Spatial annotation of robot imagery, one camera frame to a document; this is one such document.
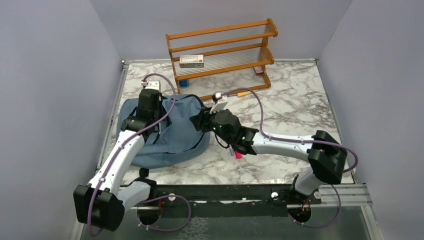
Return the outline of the blue student backpack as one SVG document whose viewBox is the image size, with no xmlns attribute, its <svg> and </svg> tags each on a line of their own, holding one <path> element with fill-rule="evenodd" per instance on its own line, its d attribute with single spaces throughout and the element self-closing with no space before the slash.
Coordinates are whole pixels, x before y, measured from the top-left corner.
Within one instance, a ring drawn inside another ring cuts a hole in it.
<svg viewBox="0 0 424 240">
<path fill-rule="evenodd" d="M 200 113 L 204 106 L 194 94 L 176 96 L 171 113 L 157 126 L 151 128 L 144 146 L 131 164 L 144 169 L 169 167 L 203 154 L 210 143 L 210 133 L 197 131 L 190 117 Z"/>
</svg>

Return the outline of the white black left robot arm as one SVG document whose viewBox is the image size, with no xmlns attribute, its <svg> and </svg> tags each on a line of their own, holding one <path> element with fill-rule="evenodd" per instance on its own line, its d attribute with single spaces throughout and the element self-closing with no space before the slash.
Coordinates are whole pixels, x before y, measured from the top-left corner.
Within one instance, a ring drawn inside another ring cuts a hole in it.
<svg viewBox="0 0 424 240">
<path fill-rule="evenodd" d="M 78 222 L 115 231 L 125 212 L 138 202 L 147 206 L 155 203 L 157 191 L 148 183 L 137 181 L 123 190 L 120 185 L 136 154 L 163 119 L 162 93 L 146 87 L 139 94 L 138 105 L 122 121 L 115 146 L 104 165 L 86 185 L 75 188 L 73 199 Z"/>
</svg>

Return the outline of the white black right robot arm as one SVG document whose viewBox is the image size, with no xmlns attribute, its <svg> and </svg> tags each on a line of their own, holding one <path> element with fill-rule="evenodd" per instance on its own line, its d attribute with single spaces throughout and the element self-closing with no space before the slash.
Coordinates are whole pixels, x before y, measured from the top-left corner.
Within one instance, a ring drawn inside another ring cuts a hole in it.
<svg viewBox="0 0 424 240">
<path fill-rule="evenodd" d="M 211 113 L 204 107 L 189 118 L 198 132 L 213 132 L 242 155 L 278 155 L 302 160 L 310 165 L 299 174 L 288 190 L 289 199 L 300 204 L 321 185 L 338 185 L 342 181 L 347 151 L 326 131 L 310 136 L 262 133 L 243 126 L 228 109 Z"/>
</svg>

